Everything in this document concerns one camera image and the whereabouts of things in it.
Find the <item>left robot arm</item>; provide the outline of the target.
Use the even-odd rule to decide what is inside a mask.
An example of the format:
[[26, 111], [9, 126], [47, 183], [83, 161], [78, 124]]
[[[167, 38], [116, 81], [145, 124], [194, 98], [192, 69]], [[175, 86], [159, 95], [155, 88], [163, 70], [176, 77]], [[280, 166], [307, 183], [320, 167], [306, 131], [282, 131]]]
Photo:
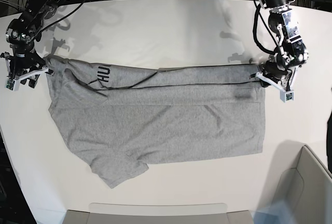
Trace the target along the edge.
[[[290, 4], [295, 0], [259, 0], [255, 5], [253, 26], [254, 42], [267, 53], [269, 58], [259, 66], [259, 76], [264, 87], [276, 86], [284, 92], [292, 89], [296, 70], [304, 65], [309, 54], [299, 33], [298, 21]], [[261, 9], [269, 10], [268, 23], [265, 24], [275, 48], [266, 49], [257, 38], [258, 18]]]

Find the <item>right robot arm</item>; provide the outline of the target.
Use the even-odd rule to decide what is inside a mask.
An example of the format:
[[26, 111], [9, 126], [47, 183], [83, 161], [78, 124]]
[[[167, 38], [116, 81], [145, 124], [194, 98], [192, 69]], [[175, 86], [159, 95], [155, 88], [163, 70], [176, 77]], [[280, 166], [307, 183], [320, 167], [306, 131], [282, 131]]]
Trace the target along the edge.
[[53, 70], [35, 50], [35, 42], [41, 40], [48, 27], [45, 21], [57, 12], [60, 0], [27, 0], [26, 8], [19, 18], [13, 19], [7, 30], [6, 40], [12, 53], [3, 52], [8, 76], [6, 88], [17, 91], [20, 85], [35, 88], [41, 74], [52, 75]]

